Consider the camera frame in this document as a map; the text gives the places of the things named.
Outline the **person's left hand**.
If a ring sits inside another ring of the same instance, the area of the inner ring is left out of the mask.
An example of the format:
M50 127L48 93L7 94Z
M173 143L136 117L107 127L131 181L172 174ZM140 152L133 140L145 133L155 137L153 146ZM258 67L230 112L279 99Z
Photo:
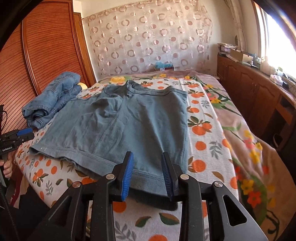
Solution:
M6 161L0 160L1 167L4 168L4 176L6 178L11 178L13 174L13 154L12 152L8 153Z

